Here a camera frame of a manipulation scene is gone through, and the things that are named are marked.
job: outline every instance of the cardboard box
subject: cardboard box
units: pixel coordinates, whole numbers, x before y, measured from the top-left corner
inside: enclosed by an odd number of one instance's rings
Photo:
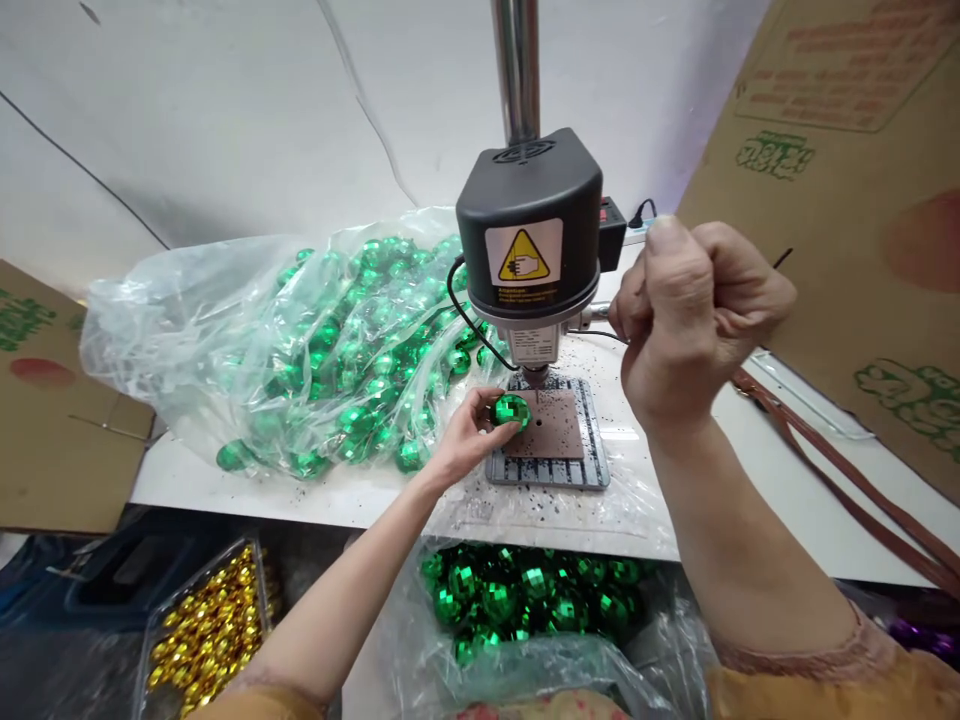
[[[774,3],[678,214],[799,290],[770,349],[960,505],[960,2]]]
[[[85,309],[0,261],[0,528],[109,533],[153,410],[87,377]]]

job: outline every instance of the brown rubber pad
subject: brown rubber pad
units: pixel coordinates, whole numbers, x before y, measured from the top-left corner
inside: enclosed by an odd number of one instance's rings
[[[582,460],[583,440],[572,390],[512,390],[530,406],[526,430],[503,447],[507,457]]]

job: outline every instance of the brown strap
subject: brown strap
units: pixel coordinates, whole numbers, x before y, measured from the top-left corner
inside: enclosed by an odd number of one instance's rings
[[[853,518],[890,552],[903,560],[927,580],[960,600],[960,557],[946,543],[927,530],[920,522],[903,508],[892,503],[883,493],[867,480],[853,463],[831,445],[817,430],[803,418],[784,405],[776,395],[760,385],[746,370],[737,370],[733,376],[734,386],[744,395],[753,398],[767,411],[780,436],[793,448],[801,460],[833,493],[834,497]],[[847,495],[833,479],[821,470],[804,452],[791,431],[796,429],[825,458],[832,462],[840,472],[846,475],[864,495],[885,512],[897,525],[910,535],[931,557],[916,550],[909,543],[889,530],[873,515],[864,510],[859,503]]]

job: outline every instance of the metal base plate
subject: metal base plate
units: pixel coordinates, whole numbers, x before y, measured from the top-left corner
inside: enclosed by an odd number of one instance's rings
[[[532,390],[516,374],[510,378],[507,391]],[[593,393],[586,380],[568,378],[551,371],[541,390],[571,390],[577,402],[580,439],[583,441],[582,460],[551,460],[546,458],[511,458],[503,450],[495,450],[487,458],[484,469],[487,480],[495,485],[550,485],[575,487],[583,490],[603,490],[610,484],[607,455],[600,442],[597,411],[593,407]]]

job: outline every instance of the white table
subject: white table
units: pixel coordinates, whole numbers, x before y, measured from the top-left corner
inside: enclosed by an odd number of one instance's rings
[[[613,297],[620,275],[632,265],[640,247],[624,248],[618,272],[603,276],[597,300]],[[646,438],[620,390],[622,352],[622,346],[613,340],[570,336],[564,340],[558,363],[561,372],[589,375],[591,379],[613,476],[606,492],[506,490],[489,485],[477,472],[448,493],[428,530],[476,540],[678,560],[673,527]],[[748,369],[788,400],[758,367]],[[791,378],[791,384],[816,395],[799,378]],[[800,403],[791,402],[791,406],[816,424]],[[929,585],[847,514],[796,459],[753,403],[728,386],[720,393],[713,412],[763,497],[828,574]],[[960,508],[946,501],[876,440],[838,439],[834,444],[881,492],[960,552]],[[809,447],[808,451],[818,457]],[[829,463],[822,466],[852,497],[903,536],[843,475]],[[341,465],[317,485],[279,476],[258,480],[236,477],[200,459],[168,434],[147,452],[131,501],[366,528],[403,485],[404,479],[392,466],[360,470]]]

